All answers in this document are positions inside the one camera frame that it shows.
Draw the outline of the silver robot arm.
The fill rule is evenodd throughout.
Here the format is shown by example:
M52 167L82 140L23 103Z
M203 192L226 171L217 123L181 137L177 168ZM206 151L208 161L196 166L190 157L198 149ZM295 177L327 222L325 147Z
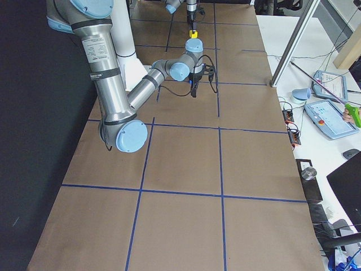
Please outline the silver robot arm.
M137 57L126 1L47 1L46 7L50 28L81 39L98 95L98 131L108 149L132 153L143 147L148 130L137 111L168 77L189 80L193 97L203 75L210 82L217 80L215 65L203 62L203 44L195 28L200 11L196 1L187 2L190 38L183 54L149 68Z
M173 14L181 6L183 2L186 2L186 17L189 28L190 36L197 34L197 14L205 15L203 7L199 5L196 0L166 0L163 1L168 13Z

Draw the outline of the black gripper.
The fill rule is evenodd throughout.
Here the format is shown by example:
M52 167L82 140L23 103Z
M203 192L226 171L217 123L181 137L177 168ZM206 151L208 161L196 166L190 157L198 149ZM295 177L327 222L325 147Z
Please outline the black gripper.
M188 81L191 84L191 92L190 95L193 98L197 97L197 89L199 86L199 81L202 79L203 75L208 76L208 81L213 93L218 92L217 86L213 86L213 80L215 75L215 67L213 65L203 64L199 71L191 71L188 75Z
M187 4L187 22L190 24L190 31L194 32L197 28L197 14L205 15L204 8L197 3Z

